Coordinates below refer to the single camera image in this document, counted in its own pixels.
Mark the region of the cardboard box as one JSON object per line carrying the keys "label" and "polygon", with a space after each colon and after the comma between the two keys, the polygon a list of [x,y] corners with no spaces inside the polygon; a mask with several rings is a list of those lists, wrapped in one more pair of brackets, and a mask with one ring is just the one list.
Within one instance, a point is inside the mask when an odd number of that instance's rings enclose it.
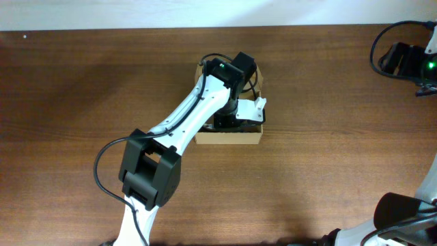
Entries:
{"label": "cardboard box", "polygon": [[[257,74],[251,77],[250,82],[254,85],[255,95],[261,97],[262,83],[264,78],[259,68]],[[241,93],[240,99],[256,100],[252,92]],[[203,128],[195,135],[197,144],[258,144],[263,134],[263,126],[247,132],[216,132],[213,130],[213,118],[210,118]]]}

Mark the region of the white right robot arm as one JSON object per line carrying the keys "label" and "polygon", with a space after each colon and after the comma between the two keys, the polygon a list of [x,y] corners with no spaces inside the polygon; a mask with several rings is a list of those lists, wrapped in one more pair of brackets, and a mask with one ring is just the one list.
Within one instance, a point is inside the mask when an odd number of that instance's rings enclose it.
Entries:
{"label": "white right robot arm", "polygon": [[[426,47],[394,43],[372,70],[384,77],[410,81],[417,97],[436,95],[436,21],[413,21],[430,31]],[[354,228],[335,229],[311,245],[435,245],[436,164],[433,163],[414,196],[386,193],[372,219]]]}

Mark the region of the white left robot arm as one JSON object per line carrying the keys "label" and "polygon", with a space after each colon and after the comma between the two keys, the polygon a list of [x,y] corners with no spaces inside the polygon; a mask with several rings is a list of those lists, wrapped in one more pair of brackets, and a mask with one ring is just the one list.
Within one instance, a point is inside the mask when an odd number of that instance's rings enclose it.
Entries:
{"label": "white left robot arm", "polygon": [[111,146],[126,144],[118,174],[123,196],[95,179],[103,192],[125,205],[119,235],[108,245],[149,245],[156,213],[177,189],[182,155],[199,131],[248,133],[264,123],[265,99],[240,98],[246,85],[257,83],[254,58],[243,52],[233,59],[211,53],[201,58],[199,67],[193,90],[160,124],[146,133],[135,129],[99,151],[98,158]]}

